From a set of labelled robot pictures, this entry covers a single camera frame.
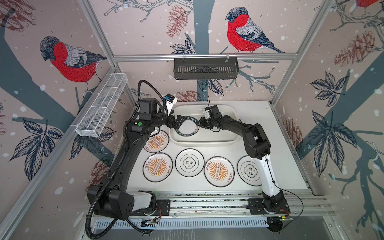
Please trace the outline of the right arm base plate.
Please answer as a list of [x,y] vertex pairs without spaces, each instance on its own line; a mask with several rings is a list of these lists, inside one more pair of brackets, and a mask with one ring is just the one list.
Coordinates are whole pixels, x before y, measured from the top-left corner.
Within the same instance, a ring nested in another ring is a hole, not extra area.
[[264,206],[264,199],[248,199],[247,209],[250,210],[251,215],[290,215],[291,211],[286,199],[274,207],[273,210],[266,210]]

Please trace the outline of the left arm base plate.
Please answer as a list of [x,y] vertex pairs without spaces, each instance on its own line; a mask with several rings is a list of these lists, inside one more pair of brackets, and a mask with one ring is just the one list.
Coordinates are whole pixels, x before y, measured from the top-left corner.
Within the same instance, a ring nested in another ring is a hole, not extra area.
[[160,217],[169,216],[171,208],[170,200],[156,200],[155,205],[149,206],[147,209],[137,210],[131,213],[131,217]]

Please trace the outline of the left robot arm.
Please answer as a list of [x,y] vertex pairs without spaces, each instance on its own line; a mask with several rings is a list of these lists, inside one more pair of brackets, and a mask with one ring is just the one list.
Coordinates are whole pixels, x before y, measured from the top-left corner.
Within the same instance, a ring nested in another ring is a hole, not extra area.
[[94,214],[115,220],[127,220],[132,213],[142,211],[152,214],[156,210],[156,195],[150,191],[127,192],[128,180],[144,146],[155,129],[161,126],[178,129],[186,120],[173,116],[173,105],[178,99],[170,94],[162,102],[143,98],[136,112],[123,128],[124,142],[117,158],[99,184],[87,191],[90,209],[87,222]]

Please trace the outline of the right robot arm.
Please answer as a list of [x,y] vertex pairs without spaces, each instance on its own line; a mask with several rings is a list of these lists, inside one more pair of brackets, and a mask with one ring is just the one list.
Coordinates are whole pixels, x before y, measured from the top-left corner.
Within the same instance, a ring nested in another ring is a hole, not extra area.
[[222,115],[218,106],[205,107],[204,116],[198,121],[204,129],[230,131],[243,138],[245,151],[256,160],[262,181],[263,205],[266,212],[273,214],[286,207],[287,201],[283,190],[278,186],[272,166],[270,166],[271,143],[260,124],[246,124]]

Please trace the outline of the green rim plate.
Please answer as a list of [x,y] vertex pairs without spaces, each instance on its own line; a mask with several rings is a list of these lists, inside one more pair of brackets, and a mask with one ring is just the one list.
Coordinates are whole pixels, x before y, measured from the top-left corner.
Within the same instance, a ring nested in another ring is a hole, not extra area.
[[200,129],[197,123],[198,120],[196,118],[187,116],[186,120],[176,130],[176,133],[182,137],[191,137],[195,135]]

